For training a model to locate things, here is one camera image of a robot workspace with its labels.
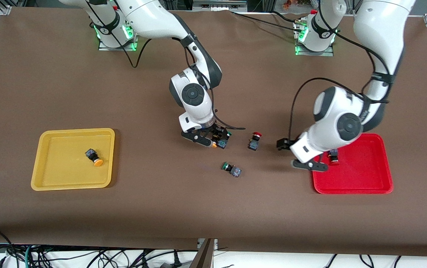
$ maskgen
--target red tray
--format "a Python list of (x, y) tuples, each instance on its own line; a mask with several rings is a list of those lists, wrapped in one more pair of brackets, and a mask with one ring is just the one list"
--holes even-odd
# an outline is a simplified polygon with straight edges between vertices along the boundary
[[(329, 165), (327, 153), (322, 162)], [(389, 194), (394, 189), (384, 142), (369, 133), (339, 148), (339, 164), (329, 165), (326, 172), (313, 171), (312, 180), (318, 193), (329, 195)]]

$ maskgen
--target yellow tray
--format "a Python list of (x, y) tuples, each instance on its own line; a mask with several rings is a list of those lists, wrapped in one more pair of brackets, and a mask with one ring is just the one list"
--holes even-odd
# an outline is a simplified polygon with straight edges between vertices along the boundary
[[(32, 175), (36, 191), (103, 188), (111, 182), (115, 132), (111, 128), (50, 130), (40, 136)], [(84, 153), (103, 160), (94, 166)]]

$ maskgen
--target robotic arm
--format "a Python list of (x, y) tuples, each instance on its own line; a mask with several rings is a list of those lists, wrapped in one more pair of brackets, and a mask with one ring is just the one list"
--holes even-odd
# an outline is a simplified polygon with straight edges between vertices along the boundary
[[(386, 100), (394, 82), (404, 50), (405, 21), (414, 2), (415, 0), (363, 1), (355, 17), (354, 32), (365, 47), (383, 59), (385, 65), (376, 56), (372, 56), (375, 71), (362, 96), (358, 97), (336, 86), (319, 94), (313, 108), (315, 123), (289, 144), (289, 149), (300, 162), (294, 164), (295, 167), (309, 166), (307, 169), (310, 169), (316, 164), (313, 160), (315, 156), (351, 144), (362, 132), (380, 124), (385, 103), (374, 101)], [(320, 12), (331, 13), (331, 10)], [(321, 13), (316, 14), (316, 17), (327, 22), (326, 16), (321, 16)], [(319, 32), (324, 32), (324, 29), (320, 27)]]
[[(185, 109), (185, 113), (179, 116), (183, 130), (181, 135), (203, 146), (225, 147), (230, 134), (215, 124), (212, 101), (207, 93), (208, 89), (219, 85), (222, 71), (178, 15), (165, 10), (158, 0), (117, 0), (120, 11), (115, 11), (107, 0), (60, 1), (83, 8), (97, 31), (101, 32), (100, 39), (106, 46), (124, 45), (128, 41), (120, 31), (124, 28), (133, 29), (150, 39), (172, 38), (179, 41), (195, 58), (194, 64), (173, 76), (169, 83), (173, 98)], [(212, 133), (212, 139), (207, 138), (209, 133)]]

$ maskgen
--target orange cap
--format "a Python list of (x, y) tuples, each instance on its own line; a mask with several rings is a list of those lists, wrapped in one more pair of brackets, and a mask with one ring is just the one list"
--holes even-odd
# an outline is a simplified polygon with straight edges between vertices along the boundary
[(98, 158), (94, 161), (94, 166), (101, 166), (103, 164), (103, 160)]

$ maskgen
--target brown table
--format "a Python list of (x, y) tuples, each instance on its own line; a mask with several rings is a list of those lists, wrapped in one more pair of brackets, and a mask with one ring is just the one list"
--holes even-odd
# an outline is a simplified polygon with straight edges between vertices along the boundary
[[(132, 69), (122, 52), (97, 51), (82, 10), (13, 8), (0, 17), (0, 229), (15, 243), (194, 248), (217, 237), (238, 251), (427, 255), (427, 28), (407, 22), (405, 55), (382, 124), (394, 191), (320, 195), (311, 174), (278, 152), (292, 97), (308, 78), (360, 90), (367, 55), (337, 40), (335, 56), (295, 56), (292, 32), (229, 12), (179, 12), (224, 73), (218, 115), (234, 131), (227, 149), (180, 136), (183, 109), (168, 91), (185, 68), (181, 45), (156, 39)], [(258, 16), (286, 25), (278, 17)], [(353, 20), (342, 33), (352, 37)], [(138, 52), (130, 52), (137, 58)], [(313, 122), (328, 83), (301, 93), (293, 134)], [(113, 183), (105, 189), (35, 192), (38, 138), (46, 130), (111, 127)], [(251, 132), (261, 148), (246, 148)], [(224, 161), (240, 178), (220, 170)]]

